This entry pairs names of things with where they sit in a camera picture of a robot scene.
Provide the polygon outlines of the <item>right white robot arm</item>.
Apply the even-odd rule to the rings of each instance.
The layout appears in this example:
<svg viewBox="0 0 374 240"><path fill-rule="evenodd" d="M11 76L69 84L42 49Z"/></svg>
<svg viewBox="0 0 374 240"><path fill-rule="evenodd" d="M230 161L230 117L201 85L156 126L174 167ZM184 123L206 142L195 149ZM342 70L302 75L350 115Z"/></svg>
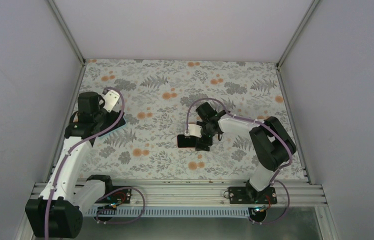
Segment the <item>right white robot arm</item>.
<svg viewBox="0 0 374 240"><path fill-rule="evenodd" d="M258 165L246 183L246 198L253 204L265 197L265 189L274 182L280 170L291 165L297 147L281 122L274 116L264 121L230 113L226 108L217 112L204 98L196 108L200 120L195 124L186 122L182 136L194 139L196 151L210 151L213 137L236 134L250 137Z"/></svg>

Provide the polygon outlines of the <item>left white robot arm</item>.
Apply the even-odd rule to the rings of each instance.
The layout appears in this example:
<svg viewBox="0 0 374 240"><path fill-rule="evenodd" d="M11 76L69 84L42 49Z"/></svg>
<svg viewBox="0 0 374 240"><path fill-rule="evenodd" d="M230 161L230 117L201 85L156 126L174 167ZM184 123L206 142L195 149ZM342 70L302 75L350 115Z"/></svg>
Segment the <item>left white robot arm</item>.
<svg viewBox="0 0 374 240"><path fill-rule="evenodd" d="M25 213L37 238L76 238L83 225L84 214L96 201L109 202L114 197L111 177L91 175L84 186L75 191L82 165L97 137L123 126L125 108L116 89L103 94L82 92L77 98L77 111L64 130L63 149L50 179L35 199L29 199Z"/></svg>

